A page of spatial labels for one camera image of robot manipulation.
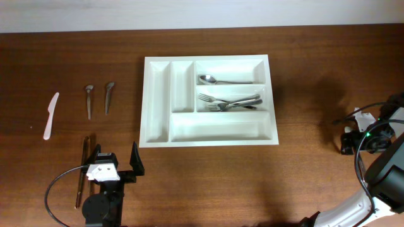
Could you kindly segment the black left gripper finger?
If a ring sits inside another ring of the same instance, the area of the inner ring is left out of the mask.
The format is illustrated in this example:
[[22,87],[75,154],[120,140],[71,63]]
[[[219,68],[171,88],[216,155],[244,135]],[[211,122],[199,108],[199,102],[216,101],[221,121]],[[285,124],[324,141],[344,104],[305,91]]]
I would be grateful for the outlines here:
[[101,152],[101,145],[97,144],[95,146],[94,150],[88,156],[85,156],[85,159],[84,159],[82,165],[94,164],[94,162],[97,159],[97,156],[100,152]]
[[129,164],[131,165],[133,172],[136,176],[144,176],[145,175],[145,167],[140,158],[140,154],[138,152],[138,145],[136,142],[132,145],[131,157]]

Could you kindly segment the steel table knife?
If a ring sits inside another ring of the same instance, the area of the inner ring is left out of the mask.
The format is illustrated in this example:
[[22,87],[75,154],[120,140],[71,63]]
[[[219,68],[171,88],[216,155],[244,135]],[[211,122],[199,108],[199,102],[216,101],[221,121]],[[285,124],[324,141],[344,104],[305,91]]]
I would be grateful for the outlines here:
[[[86,162],[89,147],[90,147],[90,138],[88,136],[86,136],[83,140],[81,165],[84,165]],[[77,190],[77,194],[76,194],[76,202],[75,202],[75,207],[74,207],[75,209],[78,209],[81,204],[81,198],[82,198],[83,187],[84,187],[84,178],[85,178],[85,174],[83,172],[80,172],[79,180],[78,180],[78,190]]]

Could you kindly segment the steel fork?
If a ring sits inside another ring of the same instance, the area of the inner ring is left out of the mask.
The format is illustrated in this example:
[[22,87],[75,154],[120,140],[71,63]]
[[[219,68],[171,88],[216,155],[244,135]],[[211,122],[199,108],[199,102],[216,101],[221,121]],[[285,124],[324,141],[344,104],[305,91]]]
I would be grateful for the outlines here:
[[234,100],[234,101],[231,101],[231,102],[240,102],[240,101],[244,101],[244,100],[256,100],[256,99],[260,99],[260,98],[261,98],[260,95],[253,95],[253,96],[241,98],[241,99],[238,99],[238,100]]
[[225,112],[230,110],[231,108],[247,108],[250,110],[256,110],[256,105],[260,105],[263,103],[262,99],[256,100],[244,100],[240,102],[227,102],[227,103],[219,103],[208,105],[208,110],[212,112]]
[[[208,102],[208,103],[213,103],[215,101],[219,101],[219,102],[227,102],[227,100],[223,100],[223,99],[219,99],[219,98],[215,98],[214,96],[210,96],[210,95],[206,95],[206,94],[198,94],[198,98],[204,102]],[[250,109],[250,110],[256,110],[257,108],[254,106],[246,106],[244,108]]]

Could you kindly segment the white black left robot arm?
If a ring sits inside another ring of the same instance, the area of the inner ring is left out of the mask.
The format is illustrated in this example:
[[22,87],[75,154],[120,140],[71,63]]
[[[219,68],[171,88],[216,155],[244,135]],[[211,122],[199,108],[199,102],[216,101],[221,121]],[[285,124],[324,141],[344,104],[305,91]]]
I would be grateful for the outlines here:
[[83,203],[86,226],[121,225],[125,185],[136,183],[136,178],[145,174],[136,143],[132,145],[129,160],[132,169],[119,171],[118,164],[116,154],[101,152],[99,144],[85,161],[83,173],[100,187],[99,193],[89,196]]

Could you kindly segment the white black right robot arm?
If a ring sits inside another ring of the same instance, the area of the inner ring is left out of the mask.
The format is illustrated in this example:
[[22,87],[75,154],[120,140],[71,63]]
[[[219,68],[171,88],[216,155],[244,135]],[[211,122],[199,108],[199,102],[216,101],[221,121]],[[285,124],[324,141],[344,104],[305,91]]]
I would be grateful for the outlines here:
[[403,212],[403,94],[378,104],[374,118],[356,108],[334,124],[354,121],[341,135],[341,154],[354,156],[361,188],[329,211],[305,217],[299,226],[365,226],[379,218]]

